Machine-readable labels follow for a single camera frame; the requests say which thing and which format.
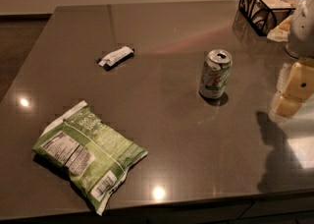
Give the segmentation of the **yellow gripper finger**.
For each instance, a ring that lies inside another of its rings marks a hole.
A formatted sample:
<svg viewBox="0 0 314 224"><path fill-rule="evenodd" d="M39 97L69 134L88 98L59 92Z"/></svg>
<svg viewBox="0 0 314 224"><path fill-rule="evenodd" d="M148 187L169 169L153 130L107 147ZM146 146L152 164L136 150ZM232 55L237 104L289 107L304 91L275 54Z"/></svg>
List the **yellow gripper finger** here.
<svg viewBox="0 0 314 224"><path fill-rule="evenodd" d="M284 63L277 83L274 112L291 118L314 94L314 61Z"/></svg>

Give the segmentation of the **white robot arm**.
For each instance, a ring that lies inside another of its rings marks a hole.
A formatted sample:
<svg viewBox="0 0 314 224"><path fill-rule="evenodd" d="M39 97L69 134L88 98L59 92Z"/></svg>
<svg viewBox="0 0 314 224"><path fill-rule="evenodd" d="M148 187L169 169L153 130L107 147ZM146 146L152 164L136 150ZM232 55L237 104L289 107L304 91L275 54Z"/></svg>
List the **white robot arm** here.
<svg viewBox="0 0 314 224"><path fill-rule="evenodd" d="M301 0L288 31L286 52L297 61L284 63L272 112L291 118L314 93L314 0Z"/></svg>

